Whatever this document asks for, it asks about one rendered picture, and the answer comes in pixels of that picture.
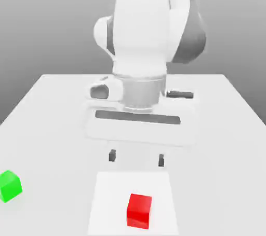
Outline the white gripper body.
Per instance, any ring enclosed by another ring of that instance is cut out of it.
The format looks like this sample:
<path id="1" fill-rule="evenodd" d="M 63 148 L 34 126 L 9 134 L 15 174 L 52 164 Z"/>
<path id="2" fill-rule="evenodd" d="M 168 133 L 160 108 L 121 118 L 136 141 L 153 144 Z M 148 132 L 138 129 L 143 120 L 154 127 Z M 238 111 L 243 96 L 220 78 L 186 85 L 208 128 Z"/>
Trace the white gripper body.
<path id="1" fill-rule="evenodd" d="M 85 132 L 107 141 L 189 146 L 196 142 L 197 113 L 183 100 L 163 100 L 151 110 L 127 110 L 117 102 L 89 100 Z"/>

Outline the small red cube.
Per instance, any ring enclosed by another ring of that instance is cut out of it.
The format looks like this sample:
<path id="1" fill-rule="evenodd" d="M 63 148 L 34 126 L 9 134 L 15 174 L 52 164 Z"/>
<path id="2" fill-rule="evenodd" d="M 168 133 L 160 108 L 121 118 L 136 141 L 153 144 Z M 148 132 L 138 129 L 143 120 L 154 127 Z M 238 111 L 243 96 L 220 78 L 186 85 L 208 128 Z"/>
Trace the small red cube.
<path id="1" fill-rule="evenodd" d="M 126 211 L 127 226 L 148 229 L 151 204 L 152 197 L 132 193 Z"/>

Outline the small green cube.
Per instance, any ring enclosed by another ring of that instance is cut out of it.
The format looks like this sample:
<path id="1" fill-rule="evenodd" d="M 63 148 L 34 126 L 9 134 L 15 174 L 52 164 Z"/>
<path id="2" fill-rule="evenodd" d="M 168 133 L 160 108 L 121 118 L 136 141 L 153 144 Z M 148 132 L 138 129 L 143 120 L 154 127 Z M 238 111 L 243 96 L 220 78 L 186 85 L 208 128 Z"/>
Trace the small green cube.
<path id="1" fill-rule="evenodd" d="M 0 174 L 0 199 L 6 203 L 22 193 L 20 178 L 11 170 Z"/>

